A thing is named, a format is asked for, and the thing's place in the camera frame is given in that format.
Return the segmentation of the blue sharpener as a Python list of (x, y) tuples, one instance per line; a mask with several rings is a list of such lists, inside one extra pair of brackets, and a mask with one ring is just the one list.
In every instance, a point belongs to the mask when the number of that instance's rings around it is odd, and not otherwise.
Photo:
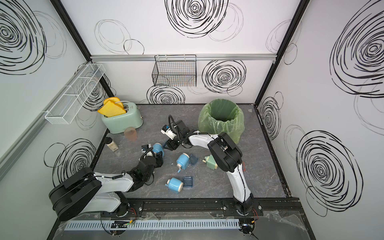
[(183, 189), (184, 183), (176, 178), (171, 178), (167, 181), (165, 186), (174, 193), (180, 193)]
[(164, 157), (164, 155), (165, 155), (163, 146), (162, 146), (160, 143), (155, 143), (155, 144), (153, 145), (153, 152), (154, 152), (155, 154), (161, 154), (162, 157)]
[(185, 170), (190, 163), (190, 156), (186, 153), (182, 153), (177, 159), (178, 173)]

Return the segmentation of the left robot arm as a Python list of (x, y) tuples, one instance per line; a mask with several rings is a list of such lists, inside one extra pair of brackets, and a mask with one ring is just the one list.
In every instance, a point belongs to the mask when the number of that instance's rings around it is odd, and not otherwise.
[(84, 168), (49, 193), (53, 210), (62, 222), (82, 213), (105, 212), (124, 217), (131, 211), (125, 193), (149, 184), (154, 170), (164, 163), (164, 152), (150, 148), (136, 167), (118, 175), (101, 174)]

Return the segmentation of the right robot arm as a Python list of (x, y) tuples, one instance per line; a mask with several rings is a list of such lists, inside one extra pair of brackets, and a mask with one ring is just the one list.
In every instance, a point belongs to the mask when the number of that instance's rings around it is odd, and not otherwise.
[(209, 134), (190, 130), (183, 121), (175, 121), (168, 116), (168, 124), (164, 125), (161, 133), (169, 139), (164, 144), (167, 150), (174, 151), (179, 146), (189, 149), (202, 147), (208, 149), (218, 167), (226, 172), (235, 199), (235, 206), (241, 215), (252, 211), (254, 196), (249, 189), (243, 173), (243, 153), (227, 133)]

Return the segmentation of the green cream pencil sharpener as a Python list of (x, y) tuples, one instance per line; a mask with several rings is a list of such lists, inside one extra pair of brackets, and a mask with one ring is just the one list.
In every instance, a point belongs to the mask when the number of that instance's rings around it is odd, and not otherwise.
[(216, 163), (216, 161), (212, 155), (206, 156), (203, 159), (203, 162), (206, 164), (206, 166), (209, 169), (216, 170), (218, 168), (218, 165), (217, 165), (217, 163)]

